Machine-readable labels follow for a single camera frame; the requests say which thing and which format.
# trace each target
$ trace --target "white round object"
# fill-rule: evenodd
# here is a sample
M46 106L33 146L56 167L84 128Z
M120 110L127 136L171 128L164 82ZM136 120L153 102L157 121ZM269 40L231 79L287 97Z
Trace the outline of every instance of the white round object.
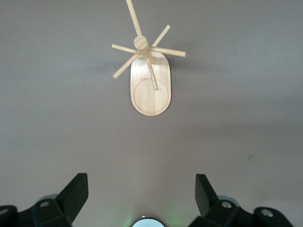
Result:
M164 225L152 218L144 218L137 221L133 227L164 227Z

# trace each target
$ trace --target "wooden base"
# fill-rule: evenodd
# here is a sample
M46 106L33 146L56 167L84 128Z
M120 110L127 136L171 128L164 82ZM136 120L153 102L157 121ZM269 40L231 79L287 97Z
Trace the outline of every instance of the wooden base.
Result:
M170 103L169 63L161 53L152 52L153 70L159 89L155 90L146 60L139 56L131 68L131 99L135 109L146 115L155 116L164 112Z

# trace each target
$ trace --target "screw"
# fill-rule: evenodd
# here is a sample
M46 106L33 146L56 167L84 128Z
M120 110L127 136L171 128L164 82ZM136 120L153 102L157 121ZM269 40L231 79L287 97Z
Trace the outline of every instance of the screw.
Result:
M40 207L47 207L48 205L49 205L49 202L45 201L45 202L40 204Z
M5 213L7 213L7 212L8 212L8 209L0 210L0 215L5 214Z
M270 210L267 210L267 209L261 210L261 213L262 213L264 216L270 217L270 218L274 216L274 214L273 214Z
M232 205L229 203L229 202L227 202L227 201L224 201L224 202L222 202L221 203L222 204L222 206L224 207L224 208L232 208Z

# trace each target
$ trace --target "wooden dowel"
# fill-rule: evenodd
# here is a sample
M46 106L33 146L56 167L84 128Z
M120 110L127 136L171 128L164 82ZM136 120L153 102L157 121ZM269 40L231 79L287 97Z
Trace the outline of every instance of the wooden dowel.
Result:
M132 3L132 0L126 0L126 3L127 3L127 6L128 6L128 10L131 14L136 33L137 33L137 35L142 35L141 29L140 29L140 26L139 26L139 21L138 21L138 18L136 16L136 12L134 11L134 5Z
M157 84L155 73L154 73L153 68L152 68L152 64L151 64L149 59L146 59L146 62L147 62L147 65L148 65L148 69L150 70L153 87L155 88L155 90L158 90L159 87L158 87L158 84Z
M121 51L126 51L126 52L129 52L129 53L136 53L137 52L133 49L123 47L123 46L119 46L119 45L116 45L116 44L112 44L112 48L115 48L115 49L118 49L118 50L121 50Z
M161 34L159 35L159 37L156 39L156 41L153 43L153 45L151 46L157 46L159 44L159 42L161 41L161 39L165 36L165 34L169 31L170 26L167 25L165 27L165 29L161 32Z
M185 57L186 56L186 52L184 52L184 51L175 51L175 50L161 48L161 47L155 47L155 46L148 47L148 50L153 51L153 52L158 52L158 53L165 53L165 54L175 55L175 56L179 56L179 57Z
M127 69L127 67L130 66L130 64L132 64L132 62L134 60L136 60L136 58L139 57L139 56L140 56L139 51L134 53L133 56L130 59L128 59L127 62L125 62L124 65L121 68L118 69L118 71L113 75L113 77L117 79L117 77L120 76L121 73L124 72Z

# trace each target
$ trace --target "wooden mug tree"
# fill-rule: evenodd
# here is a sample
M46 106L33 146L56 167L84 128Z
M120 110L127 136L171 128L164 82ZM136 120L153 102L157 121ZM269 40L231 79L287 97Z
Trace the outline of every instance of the wooden mug tree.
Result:
M186 52L157 47L158 43L170 29L167 25L152 46L142 35L139 22L134 11L132 0L126 0L137 37L134 46L137 50L112 44L113 48L133 53L132 57L113 75L117 78L131 67L131 99L135 109L147 116L155 116L164 112L170 103L170 70L164 54L185 57Z

